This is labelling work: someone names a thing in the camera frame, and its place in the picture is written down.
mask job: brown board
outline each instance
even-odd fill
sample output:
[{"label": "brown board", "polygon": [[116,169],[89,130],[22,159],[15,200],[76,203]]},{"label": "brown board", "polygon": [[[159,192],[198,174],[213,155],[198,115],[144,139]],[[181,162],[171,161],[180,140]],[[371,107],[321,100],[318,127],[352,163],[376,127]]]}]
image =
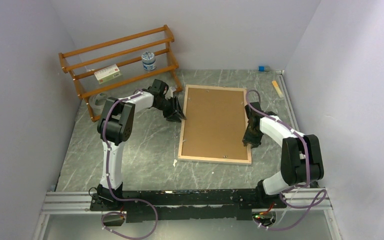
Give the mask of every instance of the brown board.
[{"label": "brown board", "polygon": [[242,143],[247,128],[246,89],[186,85],[178,159],[251,164]]}]

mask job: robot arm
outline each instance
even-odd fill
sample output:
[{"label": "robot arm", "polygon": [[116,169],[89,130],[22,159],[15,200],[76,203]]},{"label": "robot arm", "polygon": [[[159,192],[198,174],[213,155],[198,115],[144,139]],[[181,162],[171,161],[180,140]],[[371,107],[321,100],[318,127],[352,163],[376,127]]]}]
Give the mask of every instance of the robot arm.
[{"label": "robot arm", "polygon": [[[107,158],[108,146],[105,141],[103,145],[103,170],[102,178],[96,189],[98,196],[105,203],[105,205],[117,208],[119,204],[111,196],[109,188],[116,197],[122,198],[123,196],[123,174],[122,174],[122,158],[123,149],[126,141],[129,139],[133,129],[133,118],[135,113],[154,107],[162,111],[163,116],[170,122],[181,122],[186,119],[182,112],[177,97],[173,97],[173,89],[158,79],[155,79],[152,86],[148,89],[142,89],[136,94],[127,97],[128,100],[119,102],[111,111],[113,105],[119,100],[117,98],[109,97],[102,110],[101,118],[97,125],[97,131],[100,137],[104,140],[103,132],[105,127],[106,118],[109,119],[106,125],[105,138],[107,139],[110,147],[110,155]],[[109,183],[107,182],[107,169],[109,173]]]},{"label": "robot arm", "polygon": [[[251,102],[250,105],[263,112],[258,102]],[[264,117],[252,110],[248,105],[245,106],[245,112],[248,118],[248,126],[242,139],[244,146],[251,144],[251,148],[258,147],[261,145],[263,135],[266,134],[282,147],[280,171],[257,184],[256,190],[260,193],[261,199],[266,196],[276,195],[291,186],[306,181],[304,146],[292,131],[305,140],[309,154],[310,180],[316,181],[323,178],[322,154],[319,139],[315,135],[305,135],[295,130],[289,130],[279,123],[279,117],[273,112],[265,112],[265,114],[275,120]]]}]

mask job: wooden rack bar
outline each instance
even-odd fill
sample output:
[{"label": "wooden rack bar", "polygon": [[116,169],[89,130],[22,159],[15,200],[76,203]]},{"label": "wooden rack bar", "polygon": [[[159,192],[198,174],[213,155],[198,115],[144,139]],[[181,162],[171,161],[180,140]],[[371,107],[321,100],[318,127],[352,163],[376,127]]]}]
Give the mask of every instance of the wooden rack bar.
[{"label": "wooden rack bar", "polygon": [[[66,60],[66,58],[68,58],[68,57],[72,57],[72,56],[75,56],[75,55],[87,53],[87,52],[90,52],[90,51],[93,51],[93,50],[105,48],[105,47],[108,47],[108,46],[111,46],[111,45],[115,45],[115,44],[119,44],[119,43],[122,43],[122,42],[130,41],[130,40],[133,40],[133,39],[145,37],[145,36],[148,36],[148,35],[151,35],[151,34],[155,34],[155,33],[159,33],[159,32],[163,32],[163,31],[165,32],[167,37],[162,39],[162,40],[153,41],[153,42],[150,42],[150,43],[147,43],[147,44],[139,45],[139,46],[136,46],[136,47],[133,47],[133,48],[125,49],[125,50],[122,50],[122,51],[118,51],[118,52],[115,52],[115,53],[112,53],[112,54],[109,54],[109,55],[97,57],[97,58],[94,58],[94,59],[91,59],[91,60],[87,60],[87,61],[84,61],[84,62],[81,62],[81,63],[73,64],[73,65],[69,65],[67,63],[67,60]],[[95,122],[95,121],[98,121],[100,119],[100,116],[99,115],[94,115],[94,111],[93,111],[92,107],[89,105],[89,98],[91,96],[99,94],[101,92],[108,91],[108,90],[111,90],[111,89],[114,89],[114,88],[118,88],[118,87],[121,87],[123,85],[129,84],[129,83],[133,83],[133,82],[139,81],[141,79],[149,78],[149,77],[152,77],[152,76],[155,76],[155,75],[158,75],[158,74],[162,74],[162,73],[165,73],[165,72],[170,72],[170,74],[173,77],[174,82],[176,84],[176,90],[178,92],[183,90],[182,84],[180,83],[180,81],[179,81],[179,79],[178,79],[178,77],[177,77],[177,75],[175,73],[175,69],[179,68],[179,63],[177,62],[177,60],[176,60],[176,58],[175,58],[175,56],[174,56],[174,54],[172,52],[172,49],[170,47],[170,43],[174,42],[174,41],[175,41],[175,37],[173,36],[172,31],[170,30],[170,28],[167,25],[164,25],[163,27],[159,27],[159,28],[155,28],[155,29],[152,29],[152,30],[140,32],[140,33],[133,34],[133,35],[130,35],[130,36],[121,37],[121,38],[114,39],[114,40],[111,40],[111,41],[102,42],[102,43],[99,43],[99,44],[96,44],[96,45],[84,47],[84,48],[77,49],[77,50],[74,50],[74,51],[70,51],[70,52],[66,52],[66,53],[59,53],[58,57],[59,57],[59,63],[61,65],[62,71],[64,73],[69,73],[71,75],[71,77],[73,79],[73,83],[74,83],[74,87],[75,87],[77,96],[85,101],[86,106],[87,106],[87,110],[88,110],[89,115],[90,115],[90,119],[93,122]],[[145,50],[147,48],[150,48],[150,47],[153,47],[153,46],[157,46],[157,45],[161,45],[161,44],[165,44],[165,48],[154,52],[154,54],[155,54],[155,56],[166,54],[167,62],[168,62],[168,66],[167,67],[158,68],[158,69],[155,69],[153,71],[147,72],[145,74],[141,74],[141,75],[138,75],[138,76],[135,76],[135,77],[131,77],[129,79],[126,79],[126,80],[123,80],[123,81],[120,81],[120,82],[116,82],[116,83],[113,83],[113,84],[105,86],[105,87],[100,87],[98,89],[94,89],[94,90],[86,92],[80,80],[84,79],[84,78],[87,78],[87,77],[90,77],[90,76],[94,75],[94,73],[96,71],[104,69],[104,68],[106,68],[108,66],[101,67],[101,68],[98,68],[98,69],[95,69],[95,70],[92,70],[92,71],[83,72],[83,73],[80,73],[80,74],[77,74],[77,75],[73,72],[74,69],[79,69],[79,68],[82,68],[82,67],[85,67],[85,66],[88,66],[88,65],[91,65],[91,64],[99,63],[99,62],[102,62],[102,61],[105,61],[105,60],[109,60],[109,59],[112,59],[112,58],[115,58],[115,57],[123,56],[123,55],[126,55],[126,54],[131,54],[131,53],[134,53],[134,52],[137,52],[137,51],[140,51],[140,50]],[[116,63],[116,65],[118,67],[122,67],[122,66],[126,66],[126,65],[129,65],[129,64],[132,64],[132,63],[139,62],[141,60],[142,60],[141,56],[138,56],[138,57],[134,57],[132,59],[128,59],[128,60],[125,60],[125,61],[118,62],[118,63]]]}]

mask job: wooden stick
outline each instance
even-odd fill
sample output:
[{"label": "wooden stick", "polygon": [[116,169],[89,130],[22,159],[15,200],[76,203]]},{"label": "wooden stick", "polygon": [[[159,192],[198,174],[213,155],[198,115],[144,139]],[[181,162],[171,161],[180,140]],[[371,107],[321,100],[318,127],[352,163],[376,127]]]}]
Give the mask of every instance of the wooden stick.
[{"label": "wooden stick", "polygon": [[239,88],[239,87],[205,86],[205,85],[189,85],[189,84],[187,86],[193,89],[226,90],[226,91],[237,91],[237,92],[245,92],[245,93],[247,92],[246,88]]},{"label": "wooden stick", "polygon": [[172,53],[172,51],[168,51],[168,56],[169,56],[169,58],[171,60],[171,64],[175,65],[176,68],[178,68],[179,67],[179,63],[176,60],[175,55]]},{"label": "wooden stick", "polygon": [[215,157],[203,157],[203,156],[184,156],[178,155],[177,159],[191,160],[191,161],[203,161],[209,163],[224,163],[224,164],[252,164],[252,160],[248,159],[229,159],[229,158],[215,158]]},{"label": "wooden stick", "polygon": [[135,77],[129,78],[129,79],[124,80],[124,81],[116,82],[116,83],[108,85],[108,86],[104,86],[104,87],[101,87],[101,88],[98,88],[98,89],[95,89],[92,91],[88,91],[88,92],[82,94],[81,97],[87,98],[87,97],[90,97],[92,95],[102,93],[104,91],[108,91],[108,90],[111,90],[113,88],[117,88],[117,87],[129,84],[129,83],[133,83],[133,82],[141,80],[141,79],[149,78],[149,77],[154,76],[154,75],[162,74],[162,73],[168,72],[170,70],[174,70],[174,69],[176,69],[176,67],[171,65],[171,66],[167,66],[164,68],[160,68],[158,70],[153,70],[151,72],[148,72],[148,73],[145,73],[145,74],[142,74],[139,76],[135,76]]},{"label": "wooden stick", "polygon": [[[246,105],[247,105],[247,89],[243,88],[243,109],[245,109]],[[248,127],[248,117],[247,117],[247,114],[245,113],[245,128],[243,130],[244,132],[247,130],[247,127]],[[253,161],[253,157],[251,154],[251,144],[248,144],[248,146],[246,146],[246,155],[247,155],[249,164],[251,164]]]},{"label": "wooden stick", "polygon": [[[165,49],[167,49],[169,52],[172,50],[172,48],[170,47],[170,42],[166,42],[165,43]],[[170,59],[170,56],[167,54],[167,63],[169,64],[169,65],[172,65],[173,64],[173,62],[172,62],[172,60]]]},{"label": "wooden stick", "polygon": [[176,83],[176,92],[181,92],[183,90],[182,83],[179,81],[178,76],[174,70],[170,70],[171,76],[174,78],[174,82]]},{"label": "wooden stick", "polygon": [[77,63],[77,64],[74,64],[72,66],[67,66],[66,69],[67,70],[78,69],[78,68],[81,68],[81,67],[84,67],[84,66],[87,66],[87,65],[95,64],[95,63],[102,62],[102,61],[105,61],[105,60],[108,60],[108,59],[112,59],[112,58],[115,58],[115,57],[118,57],[118,56],[130,54],[130,53],[142,50],[142,49],[147,49],[147,48],[150,48],[150,47],[153,47],[153,46],[157,46],[157,45],[169,42],[170,40],[171,40],[170,38],[165,38],[163,40],[150,42],[148,44],[140,45],[140,46],[133,47],[133,48],[130,48],[130,49],[126,49],[126,50],[123,50],[123,51],[112,53],[112,54],[109,54],[109,55],[106,55],[106,56],[101,56],[101,57],[98,57],[98,58],[95,58],[95,59],[92,59],[92,60],[89,60],[89,61]]},{"label": "wooden stick", "polygon": [[111,45],[114,45],[114,44],[119,44],[119,43],[122,43],[122,42],[125,42],[125,41],[129,41],[129,40],[132,40],[132,39],[137,39],[137,38],[140,38],[140,37],[143,37],[143,36],[146,36],[146,35],[151,35],[151,34],[159,33],[159,32],[162,32],[164,30],[167,30],[169,28],[168,26],[166,28],[166,26],[167,25],[164,25],[163,27],[155,28],[155,29],[152,29],[152,30],[136,33],[136,34],[133,34],[133,35],[130,35],[130,36],[125,36],[125,37],[121,37],[121,38],[114,39],[114,40],[111,40],[111,41],[106,41],[106,42],[102,42],[102,43],[99,43],[99,44],[96,44],[96,45],[92,45],[92,46],[84,47],[84,48],[77,49],[77,50],[74,50],[74,51],[70,51],[70,52],[64,53],[62,56],[64,58],[68,58],[68,57],[71,57],[71,56],[74,56],[74,55],[78,55],[78,54],[82,54],[82,53],[86,53],[86,52],[89,52],[89,51],[92,51],[92,50],[101,49],[101,48],[104,48],[104,47],[108,47],[108,46],[111,46]]},{"label": "wooden stick", "polygon": [[[189,92],[189,85],[186,85],[186,90],[184,91],[184,95],[186,96],[185,97],[185,100],[183,101],[183,114],[186,116],[186,107],[188,106],[187,105],[187,102],[188,102],[188,92]],[[183,151],[183,138],[184,138],[184,135],[185,135],[185,120],[182,119],[181,120],[181,127],[180,127],[180,142],[179,142],[179,149],[178,149],[178,152],[177,152],[177,158],[179,158],[180,156],[182,156],[182,151]]]},{"label": "wooden stick", "polygon": [[95,115],[94,115],[94,110],[92,109],[91,105],[89,104],[89,97],[85,97],[84,101],[86,102],[87,111],[89,111],[90,119],[93,121]]},{"label": "wooden stick", "polygon": [[173,35],[173,33],[170,30],[169,26],[164,24],[164,28],[165,28],[165,32],[167,33],[167,36],[172,39],[170,42],[174,42],[175,41],[175,36]]},{"label": "wooden stick", "polygon": [[68,73],[67,70],[66,70],[66,64],[64,62],[63,54],[60,52],[60,53],[58,53],[58,56],[59,56],[59,64],[61,65],[62,71],[65,74]]},{"label": "wooden stick", "polygon": [[92,119],[92,122],[96,122],[96,121],[98,121],[100,118],[101,118],[101,115],[94,116],[93,119]]},{"label": "wooden stick", "polygon": [[74,83],[75,92],[77,93],[77,97],[79,99],[81,99],[82,98],[81,96],[84,93],[84,91],[82,91],[82,90],[84,90],[84,88],[83,88],[82,84],[80,83],[80,81],[75,79],[75,78],[73,78],[73,83]]},{"label": "wooden stick", "polygon": [[[158,55],[165,54],[165,53],[168,53],[168,52],[169,52],[169,50],[163,49],[163,50],[159,50],[159,51],[154,52],[154,54],[155,54],[155,56],[158,56]],[[141,60],[142,60],[142,57],[138,56],[138,57],[132,58],[132,59],[127,60],[127,61],[121,61],[119,63],[116,63],[116,65],[117,65],[117,67],[122,67],[122,66],[125,66],[125,65],[128,65],[128,64],[139,62]],[[93,71],[88,71],[88,72],[79,74],[79,75],[76,76],[76,78],[77,79],[87,78],[89,76],[92,76],[96,71],[99,71],[99,70],[107,68],[107,67],[109,67],[109,66],[101,67],[101,68],[95,69]]]},{"label": "wooden stick", "polygon": [[70,74],[70,76],[73,78],[73,79],[77,79],[76,78],[76,74],[74,74],[74,71],[70,70],[68,71],[68,73]]}]

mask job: wooden rack leg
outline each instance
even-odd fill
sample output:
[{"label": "wooden rack leg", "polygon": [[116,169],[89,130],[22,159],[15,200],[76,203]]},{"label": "wooden rack leg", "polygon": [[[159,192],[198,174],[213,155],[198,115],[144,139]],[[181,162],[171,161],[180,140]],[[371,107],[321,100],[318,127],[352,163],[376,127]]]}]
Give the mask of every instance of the wooden rack leg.
[{"label": "wooden rack leg", "polygon": [[85,92],[85,89],[83,88],[80,81],[77,80],[76,78],[73,78],[73,83],[74,83],[75,92],[77,93],[77,97],[79,99],[82,99],[81,95]]},{"label": "wooden rack leg", "polygon": [[86,102],[86,106],[87,106],[87,110],[89,111],[90,119],[92,120],[92,122],[96,122],[94,110],[92,109],[91,105],[89,104],[89,97],[85,97],[83,99]]},{"label": "wooden rack leg", "polygon": [[178,76],[176,75],[174,70],[170,70],[171,76],[174,78],[174,82],[176,83],[176,92],[181,92],[183,90],[182,83],[178,79]]}]

